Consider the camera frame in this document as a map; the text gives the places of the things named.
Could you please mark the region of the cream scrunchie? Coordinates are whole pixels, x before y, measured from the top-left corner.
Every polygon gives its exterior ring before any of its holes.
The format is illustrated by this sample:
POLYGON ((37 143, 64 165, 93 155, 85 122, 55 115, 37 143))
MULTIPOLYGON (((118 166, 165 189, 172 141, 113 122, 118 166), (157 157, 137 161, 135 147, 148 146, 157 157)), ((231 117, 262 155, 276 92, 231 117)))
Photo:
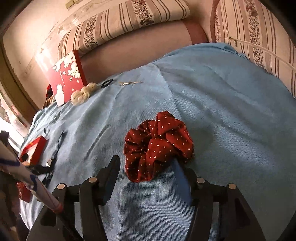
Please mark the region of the cream scrunchie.
POLYGON ((82 87, 80 90, 75 90, 71 94, 71 103, 75 106, 83 104, 86 102, 91 94, 98 89, 97 84, 89 83, 87 86, 82 87))

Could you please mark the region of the red polka dot scrunchie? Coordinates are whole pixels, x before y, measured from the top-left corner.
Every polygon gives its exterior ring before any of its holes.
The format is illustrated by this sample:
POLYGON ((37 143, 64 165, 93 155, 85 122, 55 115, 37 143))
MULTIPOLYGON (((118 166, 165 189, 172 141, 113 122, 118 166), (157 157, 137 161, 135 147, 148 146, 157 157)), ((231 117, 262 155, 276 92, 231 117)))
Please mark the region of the red polka dot scrunchie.
POLYGON ((183 121, 162 111, 128 131, 123 153, 128 179, 140 183, 153 180, 174 159, 188 163, 194 157, 194 142, 183 121))

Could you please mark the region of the striped floral pillow right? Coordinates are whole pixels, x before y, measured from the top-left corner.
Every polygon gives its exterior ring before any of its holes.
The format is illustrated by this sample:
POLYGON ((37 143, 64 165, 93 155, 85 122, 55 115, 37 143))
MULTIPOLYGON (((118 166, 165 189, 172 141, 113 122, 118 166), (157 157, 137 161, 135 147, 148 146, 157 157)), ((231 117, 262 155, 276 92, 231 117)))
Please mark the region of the striped floral pillow right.
POLYGON ((295 44, 260 1, 213 1, 210 28, 212 42, 231 45, 295 96, 295 44))

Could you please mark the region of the light blue blanket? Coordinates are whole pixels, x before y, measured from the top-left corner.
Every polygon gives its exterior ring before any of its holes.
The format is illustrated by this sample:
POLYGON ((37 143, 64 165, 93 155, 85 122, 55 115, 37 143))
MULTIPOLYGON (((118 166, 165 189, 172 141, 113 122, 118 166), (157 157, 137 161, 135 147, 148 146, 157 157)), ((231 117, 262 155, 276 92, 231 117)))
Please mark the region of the light blue blanket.
POLYGON ((295 99, 229 45, 173 51, 115 75, 84 104, 52 104, 37 112, 23 144, 44 136, 45 164, 65 134, 48 187, 53 191, 95 176, 114 155, 124 160, 127 132, 160 111, 186 124, 195 153, 189 167, 210 183, 235 183, 265 238, 277 240, 295 212, 295 99))

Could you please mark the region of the striped floral pillow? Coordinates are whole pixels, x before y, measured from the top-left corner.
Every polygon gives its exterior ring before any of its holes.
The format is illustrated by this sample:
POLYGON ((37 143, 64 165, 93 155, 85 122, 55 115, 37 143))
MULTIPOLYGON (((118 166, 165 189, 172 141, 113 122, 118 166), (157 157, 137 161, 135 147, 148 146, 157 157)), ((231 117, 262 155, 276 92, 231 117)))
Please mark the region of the striped floral pillow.
POLYGON ((260 1, 213 1, 210 28, 212 42, 231 45, 295 96, 295 44, 260 1))
POLYGON ((186 1, 125 1, 69 30, 58 45, 58 58, 77 50, 80 56, 120 35, 158 23, 189 17, 186 1))

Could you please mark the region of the red floral box lid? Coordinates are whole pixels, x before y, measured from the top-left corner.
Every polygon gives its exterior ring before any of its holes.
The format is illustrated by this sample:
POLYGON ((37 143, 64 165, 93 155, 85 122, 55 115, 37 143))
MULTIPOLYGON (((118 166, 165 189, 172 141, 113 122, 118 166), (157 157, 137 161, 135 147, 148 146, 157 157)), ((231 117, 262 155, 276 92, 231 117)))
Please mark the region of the red floral box lid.
POLYGON ((57 106, 68 102, 74 91, 87 85, 77 50, 72 50, 51 68, 46 76, 50 82, 57 106))

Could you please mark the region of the metal hair clip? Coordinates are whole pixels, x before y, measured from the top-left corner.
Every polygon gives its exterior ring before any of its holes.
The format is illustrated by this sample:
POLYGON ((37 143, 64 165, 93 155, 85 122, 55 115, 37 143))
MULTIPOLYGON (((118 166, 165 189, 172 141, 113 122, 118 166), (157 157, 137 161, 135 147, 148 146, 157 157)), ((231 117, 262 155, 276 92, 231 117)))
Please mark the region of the metal hair clip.
POLYGON ((133 85, 133 84, 138 84, 138 83, 142 83, 142 81, 131 81, 131 82, 119 82, 120 86, 126 86, 126 85, 133 85))

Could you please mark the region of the pink quilted bed sheet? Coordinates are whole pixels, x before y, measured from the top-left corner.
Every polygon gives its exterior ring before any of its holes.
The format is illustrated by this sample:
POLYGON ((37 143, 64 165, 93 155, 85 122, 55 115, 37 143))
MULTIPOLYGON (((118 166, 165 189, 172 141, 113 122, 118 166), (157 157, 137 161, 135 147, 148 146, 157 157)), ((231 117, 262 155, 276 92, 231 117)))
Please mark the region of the pink quilted bed sheet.
POLYGON ((116 37, 81 58, 87 82, 100 83, 208 38, 194 19, 155 24, 116 37))

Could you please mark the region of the striped floral pillow back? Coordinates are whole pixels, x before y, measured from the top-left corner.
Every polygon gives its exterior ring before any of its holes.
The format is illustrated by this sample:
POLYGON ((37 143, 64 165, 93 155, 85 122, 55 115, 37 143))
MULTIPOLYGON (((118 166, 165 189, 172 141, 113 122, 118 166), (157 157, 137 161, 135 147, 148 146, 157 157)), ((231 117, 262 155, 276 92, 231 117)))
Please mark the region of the striped floral pillow back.
POLYGON ((186 1, 125 1, 69 30, 58 45, 58 58, 77 50, 80 56, 120 35, 158 23, 189 17, 186 1))

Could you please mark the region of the red jewelry box tray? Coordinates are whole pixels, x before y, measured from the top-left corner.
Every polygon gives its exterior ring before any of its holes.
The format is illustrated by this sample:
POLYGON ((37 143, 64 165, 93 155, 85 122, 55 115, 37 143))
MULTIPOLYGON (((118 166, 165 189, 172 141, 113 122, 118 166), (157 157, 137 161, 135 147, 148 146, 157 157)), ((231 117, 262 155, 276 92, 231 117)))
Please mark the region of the red jewelry box tray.
MULTIPOLYGON (((43 136, 39 136, 31 141, 21 153, 21 162, 25 167, 32 167, 39 163, 41 154, 45 148, 47 140, 43 136)), ((22 182, 17 182, 18 196, 22 201, 27 203, 31 200, 31 192, 22 182)))

